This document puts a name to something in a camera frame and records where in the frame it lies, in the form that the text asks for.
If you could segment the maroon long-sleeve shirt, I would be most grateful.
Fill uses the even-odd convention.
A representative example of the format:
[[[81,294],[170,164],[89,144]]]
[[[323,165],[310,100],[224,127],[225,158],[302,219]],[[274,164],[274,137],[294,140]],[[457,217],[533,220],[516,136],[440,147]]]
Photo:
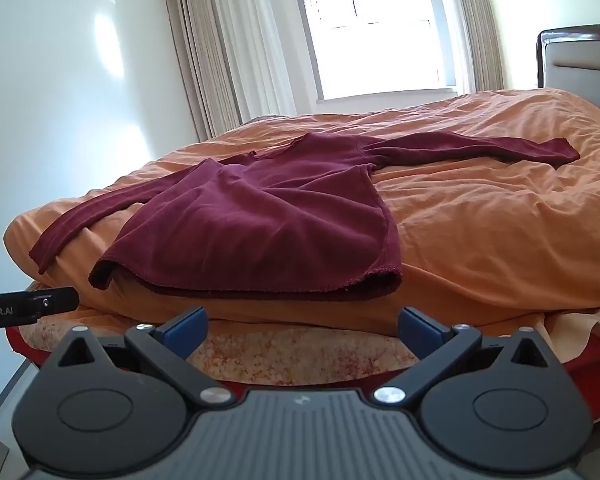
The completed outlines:
[[[91,198],[55,220],[30,257],[45,272],[79,232],[131,209],[88,274],[94,288],[121,271],[183,297],[373,299],[402,281],[398,228],[373,173],[480,157],[557,168],[579,155],[564,139],[307,133]]]

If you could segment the floral mattress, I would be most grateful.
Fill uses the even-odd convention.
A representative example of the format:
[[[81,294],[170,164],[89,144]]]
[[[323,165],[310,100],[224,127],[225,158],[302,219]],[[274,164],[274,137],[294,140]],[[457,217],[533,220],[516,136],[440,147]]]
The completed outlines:
[[[399,339],[310,326],[212,321],[186,361],[220,382],[313,386],[405,370],[417,363]]]

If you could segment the orange duvet cover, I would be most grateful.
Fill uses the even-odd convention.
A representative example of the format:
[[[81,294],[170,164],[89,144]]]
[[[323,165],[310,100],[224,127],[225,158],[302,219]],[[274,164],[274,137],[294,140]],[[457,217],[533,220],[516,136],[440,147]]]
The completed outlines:
[[[558,337],[565,322],[600,324],[600,109],[562,90],[479,92],[405,110],[270,117],[190,144],[119,179],[146,183],[207,158],[282,148],[308,132],[566,139],[578,152],[553,169],[492,159],[392,167],[374,187],[400,236],[403,281],[370,301],[208,299],[220,333],[291,324],[391,334],[400,308],[413,306],[445,323],[466,322],[504,334],[544,324]]]

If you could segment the cream sheet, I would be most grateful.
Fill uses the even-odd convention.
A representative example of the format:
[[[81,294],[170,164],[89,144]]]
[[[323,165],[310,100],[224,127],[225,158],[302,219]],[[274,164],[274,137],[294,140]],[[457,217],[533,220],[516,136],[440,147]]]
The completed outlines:
[[[547,315],[544,326],[550,348],[567,363],[583,353],[592,335],[600,337],[600,309]]]

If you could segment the dark wood padded headboard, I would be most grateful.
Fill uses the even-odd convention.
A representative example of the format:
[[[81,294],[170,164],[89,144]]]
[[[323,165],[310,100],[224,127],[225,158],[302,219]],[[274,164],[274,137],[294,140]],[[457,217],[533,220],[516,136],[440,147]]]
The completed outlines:
[[[565,90],[600,108],[600,24],[543,30],[536,64],[539,88]]]

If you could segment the bright window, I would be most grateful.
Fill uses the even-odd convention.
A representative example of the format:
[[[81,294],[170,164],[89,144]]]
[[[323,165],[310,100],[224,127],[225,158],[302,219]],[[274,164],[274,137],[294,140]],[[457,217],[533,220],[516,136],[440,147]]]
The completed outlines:
[[[302,0],[326,100],[470,86],[454,0]]]

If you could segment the left beige curtain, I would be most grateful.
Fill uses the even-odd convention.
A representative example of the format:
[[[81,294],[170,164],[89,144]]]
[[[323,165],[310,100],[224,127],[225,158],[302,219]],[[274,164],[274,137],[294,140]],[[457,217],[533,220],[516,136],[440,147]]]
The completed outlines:
[[[196,139],[297,113],[271,0],[166,0]]]

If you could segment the beige curtain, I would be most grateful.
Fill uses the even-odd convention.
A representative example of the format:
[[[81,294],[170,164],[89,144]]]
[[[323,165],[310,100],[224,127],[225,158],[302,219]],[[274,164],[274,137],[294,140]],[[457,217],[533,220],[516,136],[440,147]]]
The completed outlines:
[[[166,0],[196,139],[297,113],[271,0]]]
[[[476,91],[505,88],[498,24],[491,0],[456,0],[468,50],[472,85]]]

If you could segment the right beige curtain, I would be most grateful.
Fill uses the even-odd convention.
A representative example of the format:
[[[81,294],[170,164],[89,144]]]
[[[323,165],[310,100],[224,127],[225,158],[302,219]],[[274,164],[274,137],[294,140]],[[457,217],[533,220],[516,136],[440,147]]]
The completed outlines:
[[[491,0],[456,0],[468,50],[472,85],[476,91],[505,88],[498,24]]]

